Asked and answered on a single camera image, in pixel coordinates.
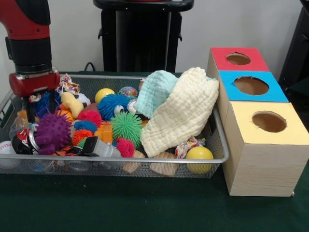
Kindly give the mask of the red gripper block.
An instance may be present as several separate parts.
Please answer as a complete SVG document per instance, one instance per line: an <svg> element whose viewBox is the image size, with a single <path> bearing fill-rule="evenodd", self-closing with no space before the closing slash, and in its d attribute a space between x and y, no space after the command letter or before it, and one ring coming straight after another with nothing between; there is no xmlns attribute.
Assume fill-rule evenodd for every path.
<svg viewBox="0 0 309 232"><path fill-rule="evenodd" d="M11 73L9 84L13 93L19 97L24 97L24 106L27 113L28 122L35 122L35 115L30 96L37 92L49 91L49 112L55 113L55 91L60 82L60 74L57 70L37 74Z"/></svg>

